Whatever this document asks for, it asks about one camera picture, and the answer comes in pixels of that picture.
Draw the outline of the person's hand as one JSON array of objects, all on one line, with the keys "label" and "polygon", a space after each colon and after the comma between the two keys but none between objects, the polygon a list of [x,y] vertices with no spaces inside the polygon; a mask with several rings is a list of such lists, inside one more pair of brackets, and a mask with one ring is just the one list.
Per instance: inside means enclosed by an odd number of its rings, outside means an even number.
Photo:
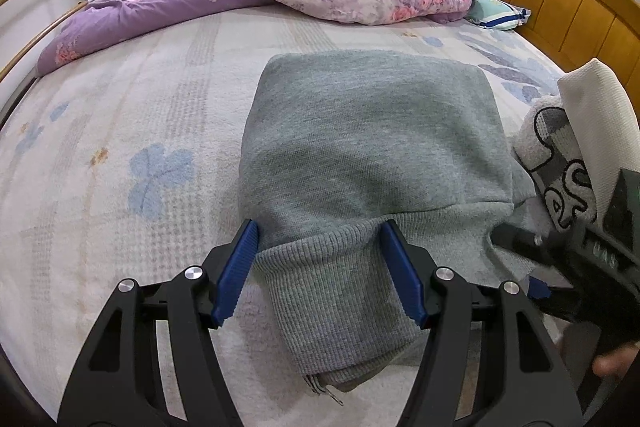
[{"label": "person's hand", "polygon": [[639,352],[639,343],[625,343],[605,355],[599,355],[592,363],[592,370],[604,378],[616,376],[623,378]]}]

